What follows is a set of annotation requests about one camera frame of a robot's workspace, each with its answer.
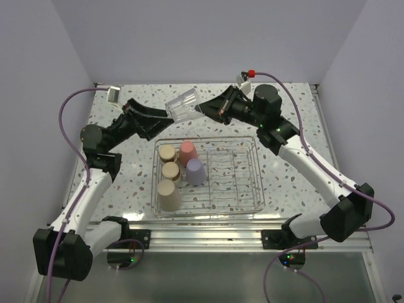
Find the steel cup with cork band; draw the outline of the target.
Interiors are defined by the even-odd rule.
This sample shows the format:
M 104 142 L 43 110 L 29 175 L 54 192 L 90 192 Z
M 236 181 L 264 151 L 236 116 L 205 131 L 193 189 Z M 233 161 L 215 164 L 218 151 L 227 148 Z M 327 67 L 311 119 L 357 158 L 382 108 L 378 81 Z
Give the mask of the steel cup with cork band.
M 181 185 L 181 170 L 175 162 L 164 163 L 162 166 L 162 175 L 165 179 L 171 180 L 176 187 Z

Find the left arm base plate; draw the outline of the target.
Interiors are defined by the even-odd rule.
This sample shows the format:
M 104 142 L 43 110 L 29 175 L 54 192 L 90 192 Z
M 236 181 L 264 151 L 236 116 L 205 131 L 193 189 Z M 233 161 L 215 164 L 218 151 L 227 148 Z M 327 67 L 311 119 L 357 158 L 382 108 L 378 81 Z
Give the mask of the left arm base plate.
M 131 229 L 124 239 L 103 245 L 102 249 L 144 249 L 150 248 L 152 231 L 150 229 Z

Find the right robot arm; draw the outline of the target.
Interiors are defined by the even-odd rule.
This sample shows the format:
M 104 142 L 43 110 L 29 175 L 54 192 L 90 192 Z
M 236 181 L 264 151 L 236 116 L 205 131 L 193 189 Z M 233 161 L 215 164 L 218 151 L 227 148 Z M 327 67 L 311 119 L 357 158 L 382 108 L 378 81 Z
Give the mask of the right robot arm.
M 297 169 L 329 206 L 325 214 L 298 214 L 288 219 L 281 231 L 285 246 L 297 247 L 304 238 L 315 235 L 343 242 L 371 218 L 374 190 L 368 184 L 358 186 L 328 163 L 323 168 L 316 164 L 312 158 L 318 153 L 304 148 L 300 131 L 282 116 L 281 107 L 282 98 L 274 86 L 258 85 L 252 99 L 230 86 L 195 109 L 224 125 L 237 119 L 256 127 L 261 144 Z

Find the purple plastic cup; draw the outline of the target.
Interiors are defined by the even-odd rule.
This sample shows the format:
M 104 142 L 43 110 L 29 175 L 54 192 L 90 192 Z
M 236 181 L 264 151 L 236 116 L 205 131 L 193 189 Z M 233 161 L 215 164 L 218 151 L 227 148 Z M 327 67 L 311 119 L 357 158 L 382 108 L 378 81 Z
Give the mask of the purple plastic cup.
M 193 158 L 187 162 L 186 177 L 192 186 L 199 186 L 206 181 L 206 171 L 199 159 Z

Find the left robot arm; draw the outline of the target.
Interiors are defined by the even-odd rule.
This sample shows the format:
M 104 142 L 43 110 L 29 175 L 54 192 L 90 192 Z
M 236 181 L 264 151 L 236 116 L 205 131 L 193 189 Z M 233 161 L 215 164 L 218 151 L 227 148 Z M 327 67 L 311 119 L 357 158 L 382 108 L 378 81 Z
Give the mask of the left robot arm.
M 110 126 L 88 124 L 81 130 L 86 170 L 81 186 L 57 219 L 33 237 L 41 275 L 82 281 L 104 249 L 130 243 L 129 223 L 123 217 L 107 216 L 94 230 L 86 231 L 98 202 L 121 168 L 122 155 L 111 150 L 133 135 L 151 140 L 173 123 L 165 110 L 146 107 L 132 98 Z

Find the coral red plastic cup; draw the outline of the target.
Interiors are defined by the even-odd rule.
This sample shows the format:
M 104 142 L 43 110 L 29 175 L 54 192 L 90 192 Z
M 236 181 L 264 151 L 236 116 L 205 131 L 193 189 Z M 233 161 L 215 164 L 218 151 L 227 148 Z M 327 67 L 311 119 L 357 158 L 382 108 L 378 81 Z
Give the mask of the coral red plastic cup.
M 179 148 L 179 161 L 182 166 L 186 166 L 188 161 L 198 157 L 198 152 L 193 142 L 183 141 Z

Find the tall beige cup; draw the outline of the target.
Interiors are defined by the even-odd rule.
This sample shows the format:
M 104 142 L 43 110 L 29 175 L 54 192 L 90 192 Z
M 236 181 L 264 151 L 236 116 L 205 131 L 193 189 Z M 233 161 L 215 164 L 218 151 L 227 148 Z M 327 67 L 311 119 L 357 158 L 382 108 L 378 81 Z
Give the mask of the tall beige cup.
M 180 208 L 181 194 L 171 180 L 161 180 L 157 185 L 157 194 L 158 202 L 163 211 L 176 211 Z

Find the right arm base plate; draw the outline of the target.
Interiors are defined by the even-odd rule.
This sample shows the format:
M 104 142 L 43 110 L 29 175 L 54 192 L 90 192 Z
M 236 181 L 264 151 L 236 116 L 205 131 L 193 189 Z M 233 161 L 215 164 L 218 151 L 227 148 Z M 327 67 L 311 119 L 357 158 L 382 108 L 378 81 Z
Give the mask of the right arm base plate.
M 317 249 L 318 244 L 314 243 L 316 237 L 296 238 L 293 234 L 288 235 L 282 230 L 262 230 L 261 242 L 263 249 L 285 250 L 291 247 L 305 244 L 306 249 Z

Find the large clear glass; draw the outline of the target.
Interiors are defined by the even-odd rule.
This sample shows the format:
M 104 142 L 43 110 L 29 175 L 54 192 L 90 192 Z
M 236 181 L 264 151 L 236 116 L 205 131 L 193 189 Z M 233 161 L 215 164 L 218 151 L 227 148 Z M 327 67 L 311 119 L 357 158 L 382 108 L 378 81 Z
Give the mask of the large clear glass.
M 200 97 L 192 88 L 165 104 L 167 115 L 175 124 L 196 120 L 204 116 L 200 109 Z

